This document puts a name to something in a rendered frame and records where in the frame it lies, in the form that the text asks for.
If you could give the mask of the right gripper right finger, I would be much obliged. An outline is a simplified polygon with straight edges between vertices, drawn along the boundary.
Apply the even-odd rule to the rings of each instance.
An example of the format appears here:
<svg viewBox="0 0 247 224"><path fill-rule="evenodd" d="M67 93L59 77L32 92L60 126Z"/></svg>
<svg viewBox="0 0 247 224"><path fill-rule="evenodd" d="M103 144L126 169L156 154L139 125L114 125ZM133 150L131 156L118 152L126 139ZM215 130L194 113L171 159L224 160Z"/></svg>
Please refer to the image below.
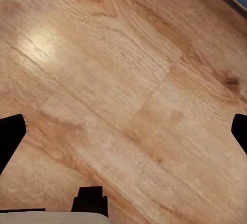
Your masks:
<svg viewBox="0 0 247 224"><path fill-rule="evenodd" d="M231 132L247 154L247 116L236 114L232 123Z"/></svg>

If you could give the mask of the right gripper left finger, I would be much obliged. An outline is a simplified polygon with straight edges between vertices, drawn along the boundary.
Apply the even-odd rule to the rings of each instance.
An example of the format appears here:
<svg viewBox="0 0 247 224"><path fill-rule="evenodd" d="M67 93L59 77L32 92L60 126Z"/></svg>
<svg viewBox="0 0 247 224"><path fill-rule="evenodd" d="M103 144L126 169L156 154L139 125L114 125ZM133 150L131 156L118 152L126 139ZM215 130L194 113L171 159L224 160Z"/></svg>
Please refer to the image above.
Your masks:
<svg viewBox="0 0 247 224"><path fill-rule="evenodd" d="M0 119L0 174L26 134L22 114Z"/></svg>

